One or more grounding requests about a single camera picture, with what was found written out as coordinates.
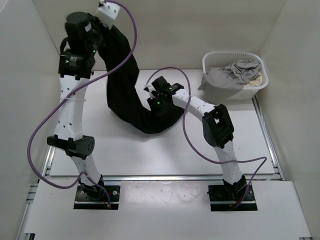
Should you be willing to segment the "black trousers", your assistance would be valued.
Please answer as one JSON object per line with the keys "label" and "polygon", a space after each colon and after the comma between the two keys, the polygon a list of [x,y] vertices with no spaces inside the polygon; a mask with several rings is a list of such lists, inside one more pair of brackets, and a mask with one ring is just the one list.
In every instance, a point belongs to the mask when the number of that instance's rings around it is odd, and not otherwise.
{"label": "black trousers", "polygon": [[[116,26],[103,31],[98,54],[108,72],[119,65],[130,51],[127,37]],[[107,105],[120,119],[141,132],[159,134],[173,126],[183,115],[184,109],[173,105],[164,114],[156,115],[145,108],[135,88],[139,73],[136,59],[131,56],[123,66],[110,74],[106,87]]]}

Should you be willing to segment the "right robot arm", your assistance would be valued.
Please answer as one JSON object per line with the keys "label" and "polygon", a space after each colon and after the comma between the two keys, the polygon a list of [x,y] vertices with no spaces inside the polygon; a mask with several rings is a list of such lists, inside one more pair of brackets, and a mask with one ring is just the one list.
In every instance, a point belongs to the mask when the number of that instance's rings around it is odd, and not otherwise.
{"label": "right robot arm", "polygon": [[230,200],[238,199],[246,178],[239,168],[234,152],[234,125],[225,105],[214,105],[192,96],[184,87],[175,83],[169,84],[164,77],[158,77],[144,90],[149,93],[147,99],[151,110],[162,114],[169,107],[180,107],[195,116],[202,123],[205,141],[214,148],[218,164],[222,168],[224,193]]}

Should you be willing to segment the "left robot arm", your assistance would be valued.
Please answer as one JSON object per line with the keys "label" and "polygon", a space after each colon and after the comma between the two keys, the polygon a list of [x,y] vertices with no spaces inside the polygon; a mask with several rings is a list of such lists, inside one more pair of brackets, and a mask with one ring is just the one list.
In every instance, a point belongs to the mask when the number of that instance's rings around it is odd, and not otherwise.
{"label": "left robot arm", "polygon": [[82,117],[86,87],[72,92],[87,83],[92,75],[95,54],[102,41],[96,26],[96,18],[89,13],[73,12],[66,17],[64,25],[67,37],[61,42],[58,74],[60,101],[58,121],[54,134],[47,144],[64,151],[73,161],[79,173],[81,190],[93,200],[105,195],[103,177],[93,159],[95,139],[83,134]]}

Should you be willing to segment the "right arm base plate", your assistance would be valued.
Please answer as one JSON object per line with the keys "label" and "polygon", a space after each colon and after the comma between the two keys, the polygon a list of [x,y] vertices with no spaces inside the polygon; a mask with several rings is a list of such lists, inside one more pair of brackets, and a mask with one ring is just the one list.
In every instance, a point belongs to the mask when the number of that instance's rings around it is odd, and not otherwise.
{"label": "right arm base plate", "polygon": [[243,198],[238,207],[239,200],[244,196],[246,187],[239,193],[233,195],[224,185],[209,185],[207,194],[209,195],[210,211],[225,212],[225,211],[257,211],[256,198],[253,186],[250,185],[247,194]]}

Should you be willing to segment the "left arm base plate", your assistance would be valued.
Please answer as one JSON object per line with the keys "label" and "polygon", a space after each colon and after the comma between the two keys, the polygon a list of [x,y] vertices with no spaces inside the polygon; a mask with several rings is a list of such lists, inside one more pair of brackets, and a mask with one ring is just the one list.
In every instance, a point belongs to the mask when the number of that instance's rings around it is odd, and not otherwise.
{"label": "left arm base plate", "polygon": [[105,185],[110,201],[103,190],[89,193],[79,185],[76,190],[73,208],[75,210],[118,210],[120,200],[120,185]]}

